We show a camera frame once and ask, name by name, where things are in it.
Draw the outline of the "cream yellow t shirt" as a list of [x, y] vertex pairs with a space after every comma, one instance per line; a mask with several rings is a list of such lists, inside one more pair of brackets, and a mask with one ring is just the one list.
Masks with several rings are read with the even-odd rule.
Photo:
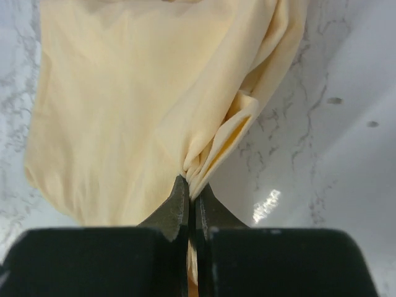
[[288, 72], [307, 1], [41, 1], [24, 170], [85, 226], [191, 200]]

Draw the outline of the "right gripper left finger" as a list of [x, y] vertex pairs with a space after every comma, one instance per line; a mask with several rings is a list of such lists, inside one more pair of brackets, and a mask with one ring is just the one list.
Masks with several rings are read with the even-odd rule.
[[137, 226], [22, 233], [1, 265], [2, 296], [187, 296], [189, 190], [182, 177]]

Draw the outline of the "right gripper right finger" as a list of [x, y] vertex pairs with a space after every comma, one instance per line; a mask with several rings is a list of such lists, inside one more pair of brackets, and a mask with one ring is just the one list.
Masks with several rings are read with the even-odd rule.
[[353, 238], [323, 228], [250, 228], [204, 187], [194, 202], [200, 296], [376, 296]]

